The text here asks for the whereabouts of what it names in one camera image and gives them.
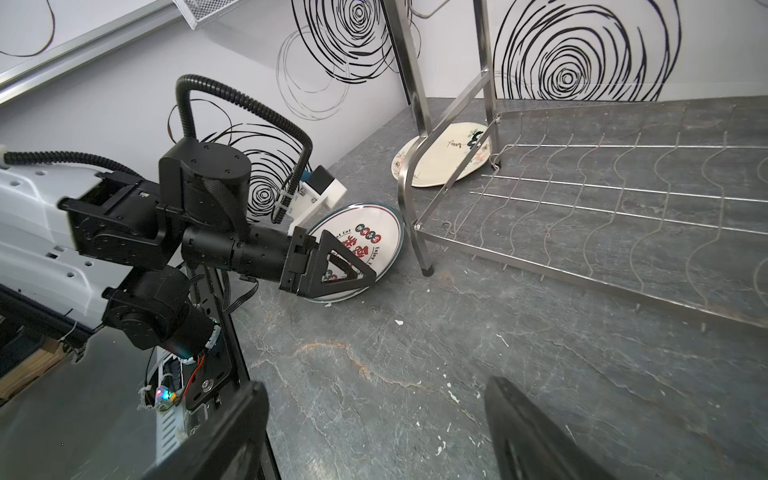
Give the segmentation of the red text green rim plate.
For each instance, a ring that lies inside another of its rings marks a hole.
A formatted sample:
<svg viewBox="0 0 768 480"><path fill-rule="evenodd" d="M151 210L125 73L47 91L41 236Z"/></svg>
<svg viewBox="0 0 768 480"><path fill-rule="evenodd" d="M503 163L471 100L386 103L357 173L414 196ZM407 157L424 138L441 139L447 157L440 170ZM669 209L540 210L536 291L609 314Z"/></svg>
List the red text green rim plate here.
<svg viewBox="0 0 768 480"><path fill-rule="evenodd" d="M376 273L379 281L394 265L402 249L405 231L400 214L379 203L356 203L332 212L309 233L320 239L331 233Z"/></svg>

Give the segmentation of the cream floral plate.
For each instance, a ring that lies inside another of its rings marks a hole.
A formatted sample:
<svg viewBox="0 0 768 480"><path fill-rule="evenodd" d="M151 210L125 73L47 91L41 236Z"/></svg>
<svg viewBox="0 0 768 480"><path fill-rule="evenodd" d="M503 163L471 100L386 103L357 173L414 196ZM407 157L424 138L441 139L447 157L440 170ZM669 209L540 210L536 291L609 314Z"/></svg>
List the cream floral plate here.
<svg viewBox="0 0 768 480"><path fill-rule="evenodd" d="M412 180L412 186L416 188L442 186L484 132L485 126L479 123L460 122L449 126L418 163ZM393 158L390 170L396 180L399 177L406 153L418 140L418 137L412 138ZM467 177L488 162L491 156L489 143L488 140L485 141L483 146L475 153L473 159L465 166L457 180Z"/></svg>

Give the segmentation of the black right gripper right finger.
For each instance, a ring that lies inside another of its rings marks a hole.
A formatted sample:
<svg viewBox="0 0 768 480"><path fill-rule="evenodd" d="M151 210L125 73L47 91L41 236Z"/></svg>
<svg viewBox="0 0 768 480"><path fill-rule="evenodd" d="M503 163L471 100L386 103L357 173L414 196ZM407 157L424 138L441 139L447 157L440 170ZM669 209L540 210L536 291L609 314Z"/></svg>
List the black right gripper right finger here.
<svg viewBox="0 0 768 480"><path fill-rule="evenodd" d="M502 479L612 479L511 381L489 378L485 413Z"/></svg>

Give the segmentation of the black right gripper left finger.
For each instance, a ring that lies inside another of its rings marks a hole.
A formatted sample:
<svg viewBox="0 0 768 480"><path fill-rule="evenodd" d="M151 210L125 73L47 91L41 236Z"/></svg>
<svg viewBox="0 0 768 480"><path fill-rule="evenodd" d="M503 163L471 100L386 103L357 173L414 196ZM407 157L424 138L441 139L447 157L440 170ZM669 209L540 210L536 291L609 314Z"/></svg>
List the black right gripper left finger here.
<svg viewBox="0 0 768 480"><path fill-rule="evenodd" d="M200 427L146 479L267 479L266 428L269 398L251 382Z"/></svg>

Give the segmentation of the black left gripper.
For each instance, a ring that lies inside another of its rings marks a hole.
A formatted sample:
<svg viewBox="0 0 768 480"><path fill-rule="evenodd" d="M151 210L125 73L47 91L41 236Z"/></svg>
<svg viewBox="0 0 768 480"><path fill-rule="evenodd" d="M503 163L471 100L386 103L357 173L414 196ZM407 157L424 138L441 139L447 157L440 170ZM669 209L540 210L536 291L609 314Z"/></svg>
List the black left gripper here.
<svg viewBox="0 0 768 480"><path fill-rule="evenodd" d="M249 222L250 177L244 153L193 137L182 138L160 159L159 208L184 260L277 282L305 298L375 284L376 272L328 231L318 243L304 230L289 236Z"/></svg>

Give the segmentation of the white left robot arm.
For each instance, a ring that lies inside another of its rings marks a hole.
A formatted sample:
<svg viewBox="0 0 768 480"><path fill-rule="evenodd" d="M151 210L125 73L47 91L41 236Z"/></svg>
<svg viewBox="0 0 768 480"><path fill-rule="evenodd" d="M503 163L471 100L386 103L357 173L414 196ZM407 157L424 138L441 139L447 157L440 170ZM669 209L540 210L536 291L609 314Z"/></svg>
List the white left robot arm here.
<svg viewBox="0 0 768 480"><path fill-rule="evenodd" d="M192 304L193 280L170 265L175 254L192 268L272 281L304 298L359 290L376 280L375 271L329 232L312 236L298 227L285 234L249 222L251 164L227 145L179 141L161 158L154 182L83 152L6 151L1 164L14 171L61 165L93 175L81 188L54 177L61 188L53 206L64 217L62 244L128 268L118 286L103 290L103 320L142 350L159 346L196 358L220 334L210 309Z"/></svg>

